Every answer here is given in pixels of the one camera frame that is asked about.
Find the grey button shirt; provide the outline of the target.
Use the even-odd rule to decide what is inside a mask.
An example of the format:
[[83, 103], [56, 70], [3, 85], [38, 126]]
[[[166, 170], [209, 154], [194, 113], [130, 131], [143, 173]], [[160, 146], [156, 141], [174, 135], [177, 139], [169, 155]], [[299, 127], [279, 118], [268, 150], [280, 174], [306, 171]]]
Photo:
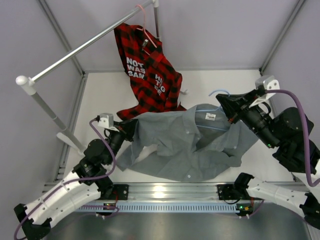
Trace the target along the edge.
[[146, 112], [137, 116], [133, 142], [118, 156], [117, 167], [177, 182], [202, 182], [240, 167], [242, 156], [257, 141], [243, 122], [229, 123], [212, 104]]

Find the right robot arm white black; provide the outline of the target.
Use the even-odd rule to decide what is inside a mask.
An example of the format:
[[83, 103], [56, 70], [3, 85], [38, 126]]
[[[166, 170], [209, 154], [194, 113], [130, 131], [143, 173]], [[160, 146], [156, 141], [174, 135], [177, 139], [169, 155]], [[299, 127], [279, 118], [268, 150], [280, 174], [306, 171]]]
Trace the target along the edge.
[[254, 101], [277, 90], [252, 90], [245, 94], [218, 94], [220, 103], [231, 124], [243, 122], [268, 148], [272, 155], [302, 181], [307, 191], [297, 191], [273, 185], [248, 173], [240, 173], [229, 189], [229, 195], [240, 200], [261, 199], [284, 207], [304, 219], [312, 227], [320, 227], [320, 150], [309, 139], [314, 124], [305, 115], [298, 98], [287, 90], [295, 107], [283, 110], [275, 118], [263, 111]]

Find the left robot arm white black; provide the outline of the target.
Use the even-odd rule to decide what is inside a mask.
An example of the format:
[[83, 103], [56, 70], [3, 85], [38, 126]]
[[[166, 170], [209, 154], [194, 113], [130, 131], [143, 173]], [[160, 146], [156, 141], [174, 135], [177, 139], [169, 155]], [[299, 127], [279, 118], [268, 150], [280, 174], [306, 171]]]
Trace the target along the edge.
[[108, 114], [100, 114], [89, 122], [98, 135], [84, 150], [84, 157], [53, 188], [27, 204], [18, 204], [14, 213], [25, 240], [41, 240], [63, 220], [87, 203], [109, 199], [114, 184], [110, 175], [117, 164], [116, 155], [123, 142], [133, 141], [137, 119], [113, 121]]

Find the blue wire hanger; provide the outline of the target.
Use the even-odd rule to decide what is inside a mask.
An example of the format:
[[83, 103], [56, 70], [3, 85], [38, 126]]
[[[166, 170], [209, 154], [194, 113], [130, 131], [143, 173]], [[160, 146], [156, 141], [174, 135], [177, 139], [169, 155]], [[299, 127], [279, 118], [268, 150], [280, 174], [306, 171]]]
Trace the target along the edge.
[[[226, 93], [227, 96], [229, 97], [230, 96], [230, 92], [226, 89], [223, 89], [223, 88], [219, 88], [219, 89], [216, 89], [216, 90], [213, 90], [208, 96], [212, 96], [213, 94], [216, 94], [218, 92], [223, 92], [223, 93]], [[202, 112], [221, 112], [221, 113], [225, 113], [222, 106], [220, 105], [219, 107], [215, 108], [215, 109], [200, 109], [200, 110], [196, 110], [195, 111], [196, 113], [202, 113]], [[212, 127], [212, 126], [206, 126], [206, 125], [196, 125], [197, 127], [201, 127], [201, 128], [207, 128], [207, 129], [213, 129], [213, 130], [217, 130], [217, 131], [223, 131], [223, 132], [226, 132], [227, 130], [226, 129], [223, 129], [223, 128], [218, 128], [218, 127]]]

